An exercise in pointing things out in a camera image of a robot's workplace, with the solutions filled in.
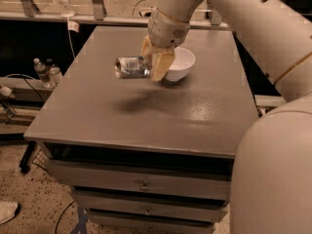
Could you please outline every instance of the white bowl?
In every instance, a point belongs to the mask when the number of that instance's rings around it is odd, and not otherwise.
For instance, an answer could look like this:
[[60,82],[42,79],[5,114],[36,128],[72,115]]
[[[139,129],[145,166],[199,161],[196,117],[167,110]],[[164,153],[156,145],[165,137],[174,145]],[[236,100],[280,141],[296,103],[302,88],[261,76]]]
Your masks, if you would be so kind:
[[176,82],[184,78],[191,71],[195,63],[195,56],[189,50],[181,47],[175,48],[175,60],[169,68],[165,79]]

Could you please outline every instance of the person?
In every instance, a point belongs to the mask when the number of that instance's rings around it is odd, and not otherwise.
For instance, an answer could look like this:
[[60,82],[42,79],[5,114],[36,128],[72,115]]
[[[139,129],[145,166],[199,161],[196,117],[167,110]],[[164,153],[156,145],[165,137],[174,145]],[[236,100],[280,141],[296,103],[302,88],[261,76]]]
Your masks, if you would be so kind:
[[20,203],[12,201],[0,201],[0,224],[15,217],[20,212]]

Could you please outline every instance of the metal drawer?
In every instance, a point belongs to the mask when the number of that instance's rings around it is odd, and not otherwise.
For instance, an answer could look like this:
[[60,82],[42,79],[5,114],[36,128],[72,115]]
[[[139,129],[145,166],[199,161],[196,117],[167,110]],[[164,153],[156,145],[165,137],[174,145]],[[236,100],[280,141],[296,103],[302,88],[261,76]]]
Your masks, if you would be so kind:
[[72,190],[72,198],[80,207],[136,215],[165,216],[205,222],[220,222],[224,207],[208,205],[205,200],[153,198],[136,194]]
[[212,234],[215,227],[210,224],[183,220],[170,220],[153,217],[139,217],[130,214],[109,212],[87,212],[89,219],[106,226],[123,226],[145,231],[176,234]]
[[47,169],[71,186],[229,201],[230,181],[206,175],[135,167],[47,160]]

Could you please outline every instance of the metal post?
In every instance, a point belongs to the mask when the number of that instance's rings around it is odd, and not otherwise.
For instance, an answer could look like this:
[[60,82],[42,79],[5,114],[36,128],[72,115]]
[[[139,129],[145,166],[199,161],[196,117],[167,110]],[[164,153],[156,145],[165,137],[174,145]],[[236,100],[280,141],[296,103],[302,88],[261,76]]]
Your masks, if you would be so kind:
[[34,17],[37,14],[39,14],[39,9],[38,7],[34,4],[33,0],[20,0],[23,11],[26,16],[28,17]]
[[94,4],[94,17],[96,20],[103,20],[107,15],[106,8],[104,6],[104,0],[92,0]]

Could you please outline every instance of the table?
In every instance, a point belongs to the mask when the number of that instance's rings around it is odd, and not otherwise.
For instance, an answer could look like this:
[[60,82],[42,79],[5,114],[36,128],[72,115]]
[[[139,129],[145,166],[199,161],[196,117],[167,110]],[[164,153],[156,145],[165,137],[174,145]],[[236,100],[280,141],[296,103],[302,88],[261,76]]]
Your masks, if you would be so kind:
[[24,137],[99,224],[212,233],[235,151],[257,119],[232,33],[190,30],[196,62],[177,85],[117,79],[147,29],[98,26]]

